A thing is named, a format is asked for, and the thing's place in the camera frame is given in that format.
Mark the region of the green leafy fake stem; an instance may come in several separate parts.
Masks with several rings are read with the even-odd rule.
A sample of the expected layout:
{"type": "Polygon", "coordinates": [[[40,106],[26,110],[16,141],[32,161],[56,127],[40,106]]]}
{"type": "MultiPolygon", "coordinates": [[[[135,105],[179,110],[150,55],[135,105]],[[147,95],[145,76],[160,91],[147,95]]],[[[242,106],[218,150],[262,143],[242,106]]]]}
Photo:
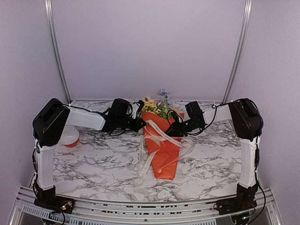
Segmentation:
{"type": "Polygon", "coordinates": [[[167,101],[157,101],[156,102],[157,107],[157,115],[159,117],[162,117],[164,119],[171,119],[172,115],[169,112],[170,107],[167,101]]]}

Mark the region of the pink rose fake stem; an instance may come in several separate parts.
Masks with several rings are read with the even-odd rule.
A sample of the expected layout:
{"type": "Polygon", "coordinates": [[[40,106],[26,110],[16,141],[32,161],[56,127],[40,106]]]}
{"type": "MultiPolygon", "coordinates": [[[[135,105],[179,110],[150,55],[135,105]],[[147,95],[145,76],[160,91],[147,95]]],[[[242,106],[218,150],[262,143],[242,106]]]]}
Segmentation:
{"type": "Polygon", "coordinates": [[[154,104],[154,103],[155,103],[155,100],[152,99],[152,98],[149,97],[149,96],[146,96],[146,97],[142,98],[142,101],[143,101],[144,103],[151,103],[151,104],[154,104]]]}

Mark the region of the yellow daisy fake bunch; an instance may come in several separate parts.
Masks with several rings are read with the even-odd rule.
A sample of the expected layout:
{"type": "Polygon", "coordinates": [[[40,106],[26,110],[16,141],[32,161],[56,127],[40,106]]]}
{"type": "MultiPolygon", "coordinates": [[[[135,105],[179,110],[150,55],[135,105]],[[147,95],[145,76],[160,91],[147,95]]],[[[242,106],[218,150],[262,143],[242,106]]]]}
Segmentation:
{"type": "Polygon", "coordinates": [[[154,104],[144,103],[144,106],[142,108],[142,113],[152,113],[152,114],[158,115],[159,110],[158,110],[157,105],[155,103],[154,104]]]}

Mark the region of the brown orange wrapping paper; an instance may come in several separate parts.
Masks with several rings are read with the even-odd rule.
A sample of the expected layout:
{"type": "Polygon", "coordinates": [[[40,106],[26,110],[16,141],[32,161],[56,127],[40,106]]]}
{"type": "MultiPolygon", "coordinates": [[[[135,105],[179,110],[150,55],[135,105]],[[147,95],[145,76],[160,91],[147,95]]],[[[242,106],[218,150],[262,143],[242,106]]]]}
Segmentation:
{"type": "MultiPolygon", "coordinates": [[[[165,132],[175,119],[164,119],[151,112],[145,112],[142,115],[144,121],[153,121],[163,132],[165,132]]],[[[175,178],[177,163],[179,160],[180,147],[170,141],[160,141],[156,144],[151,139],[146,139],[148,153],[155,153],[151,162],[154,176],[157,179],[173,180],[175,178]]]]}

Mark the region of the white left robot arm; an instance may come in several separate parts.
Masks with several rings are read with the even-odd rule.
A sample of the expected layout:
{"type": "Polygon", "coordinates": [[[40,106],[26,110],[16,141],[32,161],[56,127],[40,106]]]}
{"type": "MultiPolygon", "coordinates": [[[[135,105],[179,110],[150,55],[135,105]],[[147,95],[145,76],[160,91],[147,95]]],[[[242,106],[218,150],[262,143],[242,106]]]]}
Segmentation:
{"type": "Polygon", "coordinates": [[[56,145],[67,126],[89,128],[112,133],[116,129],[138,132],[146,123],[140,117],[144,102],[130,103],[116,98],[104,112],[67,105],[56,98],[51,99],[33,120],[35,146],[32,155],[36,173],[35,189],[44,191],[40,200],[48,208],[59,205],[54,190],[53,156],[56,145]]]}

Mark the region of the cream ribbon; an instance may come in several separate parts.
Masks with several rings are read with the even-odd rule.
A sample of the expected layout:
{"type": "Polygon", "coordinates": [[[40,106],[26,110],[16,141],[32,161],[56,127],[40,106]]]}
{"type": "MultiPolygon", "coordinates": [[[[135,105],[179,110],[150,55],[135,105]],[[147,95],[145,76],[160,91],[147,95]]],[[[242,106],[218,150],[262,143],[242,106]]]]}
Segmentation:
{"type": "Polygon", "coordinates": [[[144,127],[144,137],[139,145],[138,160],[141,165],[143,165],[138,178],[135,180],[135,186],[141,186],[144,182],[145,176],[150,167],[152,167],[151,162],[155,153],[148,153],[146,139],[151,139],[159,144],[160,141],[170,141],[176,146],[180,147],[179,159],[190,154],[194,150],[194,143],[188,138],[173,137],[165,134],[153,121],[146,121],[147,125],[144,127]]]}

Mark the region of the blue fake flower stem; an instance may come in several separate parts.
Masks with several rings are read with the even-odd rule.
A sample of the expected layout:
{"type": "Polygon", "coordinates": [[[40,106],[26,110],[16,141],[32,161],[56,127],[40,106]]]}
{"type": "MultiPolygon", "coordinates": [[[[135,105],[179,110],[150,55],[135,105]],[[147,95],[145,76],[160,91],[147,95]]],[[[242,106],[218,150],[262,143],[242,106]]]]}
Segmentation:
{"type": "Polygon", "coordinates": [[[172,103],[171,99],[169,98],[170,91],[168,91],[166,89],[159,89],[157,94],[160,96],[160,101],[162,103],[166,103],[169,105],[172,103]]]}

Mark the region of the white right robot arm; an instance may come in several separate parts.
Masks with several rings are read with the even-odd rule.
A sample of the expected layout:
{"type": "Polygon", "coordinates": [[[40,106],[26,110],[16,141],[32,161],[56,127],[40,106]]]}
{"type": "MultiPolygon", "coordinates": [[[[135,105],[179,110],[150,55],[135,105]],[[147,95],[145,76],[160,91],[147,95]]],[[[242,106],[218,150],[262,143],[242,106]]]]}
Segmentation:
{"type": "Polygon", "coordinates": [[[213,123],[225,120],[233,122],[233,129],[241,144],[241,174],[238,191],[257,190],[257,167],[259,165],[259,144],[263,129],[263,119],[256,104],[248,99],[241,98],[220,105],[213,105],[211,109],[203,111],[198,102],[188,103],[186,111],[188,120],[183,120],[174,111],[168,113],[174,118],[169,123],[168,135],[184,137],[198,135],[213,123]]]}

